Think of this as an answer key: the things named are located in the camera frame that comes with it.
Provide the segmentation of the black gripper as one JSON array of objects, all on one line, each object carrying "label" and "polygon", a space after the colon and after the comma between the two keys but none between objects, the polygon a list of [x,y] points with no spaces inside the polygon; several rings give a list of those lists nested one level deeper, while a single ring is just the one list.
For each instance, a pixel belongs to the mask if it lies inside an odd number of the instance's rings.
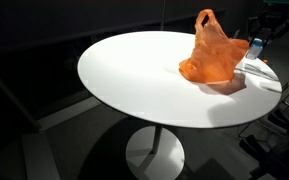
[{"label": "black gripper", "polygon": [[289,6],[266,6],[263,12],[248,19],[247,35],[249,43],[252,43],[258,34],[268,30],[268,36],[263,44],[279,39],[289,31]]}]

